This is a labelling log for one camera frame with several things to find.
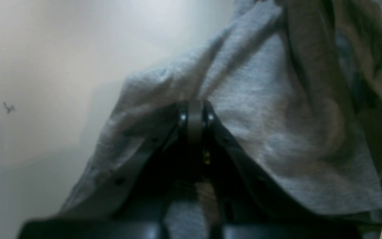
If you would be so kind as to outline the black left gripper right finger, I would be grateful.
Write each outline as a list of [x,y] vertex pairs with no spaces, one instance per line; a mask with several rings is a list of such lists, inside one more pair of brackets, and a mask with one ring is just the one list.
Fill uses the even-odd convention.
[[207,101],[191,101],[192,173],[212,183],[211,239],[360,239],[356,226],[317,215],[286,193],[238,144]]

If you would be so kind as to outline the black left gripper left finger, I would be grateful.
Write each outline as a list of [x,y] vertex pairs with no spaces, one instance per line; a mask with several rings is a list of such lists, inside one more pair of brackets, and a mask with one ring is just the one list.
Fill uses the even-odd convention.
[[170,239],[163,219],[186,147],[190,103],[156,110],[149,136],[134,155],[85,200],[49,219],[24,224],[20,239]]

